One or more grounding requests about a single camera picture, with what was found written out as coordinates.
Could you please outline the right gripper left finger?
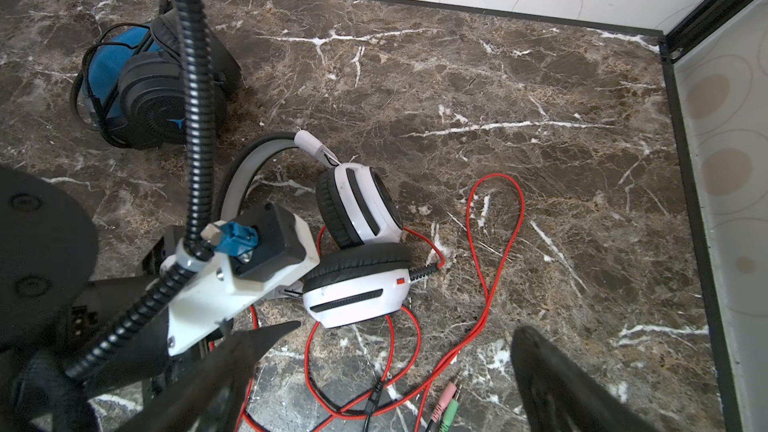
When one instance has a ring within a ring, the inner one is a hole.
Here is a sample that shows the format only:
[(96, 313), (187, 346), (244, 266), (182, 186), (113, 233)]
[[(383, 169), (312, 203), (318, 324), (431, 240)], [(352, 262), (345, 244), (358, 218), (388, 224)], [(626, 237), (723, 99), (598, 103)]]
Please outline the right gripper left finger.
[(298, 321), (289, 321), (232, 333), (120, 429), (233, 431), (257, 363), (282, 337), (299, 327)]

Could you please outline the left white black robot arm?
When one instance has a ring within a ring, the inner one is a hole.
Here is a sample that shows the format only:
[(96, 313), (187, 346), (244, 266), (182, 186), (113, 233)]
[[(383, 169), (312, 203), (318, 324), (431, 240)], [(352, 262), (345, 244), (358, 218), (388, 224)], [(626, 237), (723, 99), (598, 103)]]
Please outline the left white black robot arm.
[(183, 247), (151, 273), (93, 281), (99, 252), (84, 208), (51, 183), (1, 171), (1, 427), (96, 431), (92, 396), (165, 370), (167, 309), (201, 271)]

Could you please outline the black blue headphones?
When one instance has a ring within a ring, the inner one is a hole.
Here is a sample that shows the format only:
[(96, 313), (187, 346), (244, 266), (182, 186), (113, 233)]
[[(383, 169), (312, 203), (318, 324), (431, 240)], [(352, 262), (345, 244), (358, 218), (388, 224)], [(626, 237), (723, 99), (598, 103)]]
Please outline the black blue headphones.
[(148, 23), (120, 22), (91, 45), (69, 94), (81, 125), (117, 148), (186, 142), (178, 13), (160, 0)]

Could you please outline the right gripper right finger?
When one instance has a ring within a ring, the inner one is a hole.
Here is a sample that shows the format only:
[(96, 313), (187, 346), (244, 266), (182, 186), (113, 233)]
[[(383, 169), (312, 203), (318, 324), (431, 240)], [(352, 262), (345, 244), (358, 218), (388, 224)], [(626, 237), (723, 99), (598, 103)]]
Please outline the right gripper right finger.
[(532, 431), (652, 431), (532, 326), (513, 333), (511, 361)]

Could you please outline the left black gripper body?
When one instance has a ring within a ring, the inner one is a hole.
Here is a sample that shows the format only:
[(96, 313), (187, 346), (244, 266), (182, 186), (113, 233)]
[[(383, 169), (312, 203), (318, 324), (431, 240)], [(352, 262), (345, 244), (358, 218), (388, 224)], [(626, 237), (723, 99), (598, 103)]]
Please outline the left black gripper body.
[(208, 348), (232, 329), (225, 321), (186, 351), (172, 356), (169, 311), (127, 320), (128, 309), (164, 279), (163, 263), (175, 253), (183, 230), (170, 226), (144, 257), (134, 277), (93, 281), (53, 329), (53, 346), (32, 358), (11, 385), (10, 406), (21, 429), (50, 415), (56, 431), (98, 431), (92, 397), (142, 381), (144, 397), (159, 396)]

